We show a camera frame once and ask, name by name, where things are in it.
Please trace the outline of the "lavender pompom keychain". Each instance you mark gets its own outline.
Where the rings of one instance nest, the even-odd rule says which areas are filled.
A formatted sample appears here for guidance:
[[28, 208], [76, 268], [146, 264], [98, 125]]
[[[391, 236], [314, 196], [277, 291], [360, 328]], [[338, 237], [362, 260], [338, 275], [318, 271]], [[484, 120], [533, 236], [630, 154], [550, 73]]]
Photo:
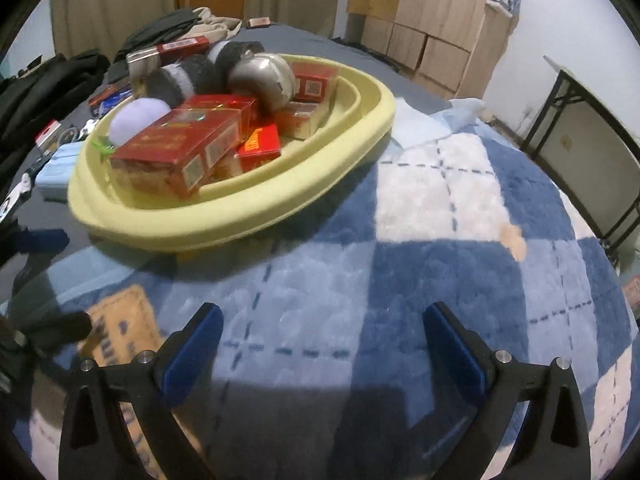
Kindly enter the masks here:
[[153, 122], [157, 122], [171, 111], [163, 100], [139, 98], [123, 105], [114, 115], [105, 136], [97, 136], [92, 145], [101, 155], [111, 156]]

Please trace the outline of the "red silver cigarette box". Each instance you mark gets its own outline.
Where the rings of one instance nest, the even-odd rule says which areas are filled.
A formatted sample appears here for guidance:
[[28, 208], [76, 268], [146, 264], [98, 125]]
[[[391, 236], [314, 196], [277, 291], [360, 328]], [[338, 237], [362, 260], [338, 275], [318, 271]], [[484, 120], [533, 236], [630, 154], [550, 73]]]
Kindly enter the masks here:
[[177, 108], [114, 151], [112, 173], [136, 191], [186, 200], [240, 143], [241, 132], [239, 110]]

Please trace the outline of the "long red cigarette box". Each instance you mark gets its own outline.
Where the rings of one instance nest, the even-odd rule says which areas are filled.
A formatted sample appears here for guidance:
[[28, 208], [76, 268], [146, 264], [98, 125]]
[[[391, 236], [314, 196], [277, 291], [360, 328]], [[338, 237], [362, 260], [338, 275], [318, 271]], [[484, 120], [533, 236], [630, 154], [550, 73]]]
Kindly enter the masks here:
[[141, 79], [164, 65], [203, 53], [208, 47], [208, 39], [204, 36], [197, 36], [128, 53], [126, 61], [129, 76], [131, 79]]

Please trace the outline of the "small red box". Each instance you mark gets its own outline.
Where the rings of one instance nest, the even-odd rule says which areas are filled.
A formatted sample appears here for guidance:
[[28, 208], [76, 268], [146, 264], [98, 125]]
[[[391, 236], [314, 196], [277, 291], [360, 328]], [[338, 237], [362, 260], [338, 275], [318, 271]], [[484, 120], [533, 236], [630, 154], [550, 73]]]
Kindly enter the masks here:
[[326, 122], [328, 101], [322, 103], [289, 102], [273, 115], [280, 136], [305, 141]]

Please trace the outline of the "brown label patch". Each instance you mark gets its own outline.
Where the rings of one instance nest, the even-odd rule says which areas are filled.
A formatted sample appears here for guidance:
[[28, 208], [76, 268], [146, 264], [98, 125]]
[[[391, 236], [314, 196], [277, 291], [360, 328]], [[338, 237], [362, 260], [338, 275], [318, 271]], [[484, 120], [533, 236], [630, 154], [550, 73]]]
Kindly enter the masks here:
[[100, 300], [87, 313], [92, 331], [77, 345], [77, 351], [99, 366], [129, 363], [141, 351], [157, 351], [164, 342], [152, 304], [140, 285]]

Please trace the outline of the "blue white checkered rug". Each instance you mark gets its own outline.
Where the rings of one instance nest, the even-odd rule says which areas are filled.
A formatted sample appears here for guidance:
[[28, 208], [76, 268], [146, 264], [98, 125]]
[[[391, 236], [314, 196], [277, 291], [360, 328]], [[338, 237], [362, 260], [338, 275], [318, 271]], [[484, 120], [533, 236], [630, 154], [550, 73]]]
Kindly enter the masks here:
[[639, 433], [639, 333], [568, 197], [484, 125], [352, 170], [298, 214], [209, 250], [100, 243], [2, 294], [19, 320], [140, 285], [161, 335], [224, 312], [179, 419], [221, 479], [405, 479], [446, 460], [474, 411], [422, 314], [444, 302], [489, 347], [572, 364], [591, 474]]

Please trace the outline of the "grey rolled sock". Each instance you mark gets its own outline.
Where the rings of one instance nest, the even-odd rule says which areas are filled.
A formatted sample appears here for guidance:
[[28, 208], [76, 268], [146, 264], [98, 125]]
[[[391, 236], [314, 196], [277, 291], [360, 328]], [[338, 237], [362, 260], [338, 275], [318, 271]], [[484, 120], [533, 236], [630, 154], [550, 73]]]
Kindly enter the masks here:
[[146, 98], [157, 99], [175, 108], [194, 96], [224, 92], [224, 77], [205, 54], [164, 65], [146, 77]]

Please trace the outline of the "black folding table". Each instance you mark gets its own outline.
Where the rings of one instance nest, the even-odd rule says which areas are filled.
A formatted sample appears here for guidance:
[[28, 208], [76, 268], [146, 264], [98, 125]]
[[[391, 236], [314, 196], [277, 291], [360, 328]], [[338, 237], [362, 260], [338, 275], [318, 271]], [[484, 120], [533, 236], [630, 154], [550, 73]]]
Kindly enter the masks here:
[[639, 141], [567, 67], [544, 60], [555, 81], [521, 150], [558, 185], [616, 266], [639, 243]]

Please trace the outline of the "red foil box in tray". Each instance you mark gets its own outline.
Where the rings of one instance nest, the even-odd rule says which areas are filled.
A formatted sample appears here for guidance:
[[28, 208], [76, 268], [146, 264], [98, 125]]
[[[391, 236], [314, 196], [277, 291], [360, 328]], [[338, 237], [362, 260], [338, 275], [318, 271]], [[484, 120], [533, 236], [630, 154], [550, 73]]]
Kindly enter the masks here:
[[297, 102], [322, 103], [333, 96], [338, 69], [333, 65], [292, 62], [295, 77], [293, 100]]

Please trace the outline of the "yellow plastic tray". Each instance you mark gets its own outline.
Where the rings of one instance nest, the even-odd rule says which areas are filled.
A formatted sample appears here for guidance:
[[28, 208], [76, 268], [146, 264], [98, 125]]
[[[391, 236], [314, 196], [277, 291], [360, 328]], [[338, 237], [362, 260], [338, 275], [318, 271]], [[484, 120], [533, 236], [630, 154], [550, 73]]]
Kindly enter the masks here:
[[91, 144], [67, 189], [73, 217], [89, 233], [150, 252], [190, 252], [267, 229], [337, 186], [392, 128], [396, 101], [382, 81], [336, 63], [337, 88], [326, 123], [258, 169], [205, 185], [192, 200], [154, 197], [119, 186]]

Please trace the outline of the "wooden cabinet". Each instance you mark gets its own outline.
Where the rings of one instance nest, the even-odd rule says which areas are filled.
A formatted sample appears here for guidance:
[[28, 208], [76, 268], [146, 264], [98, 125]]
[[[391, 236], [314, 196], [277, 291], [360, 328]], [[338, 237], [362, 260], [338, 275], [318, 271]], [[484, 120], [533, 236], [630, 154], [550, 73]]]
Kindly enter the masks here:
[[348, 0], [355, 40], [443, 99], [484, 96], [518, 22], [487, 0]]

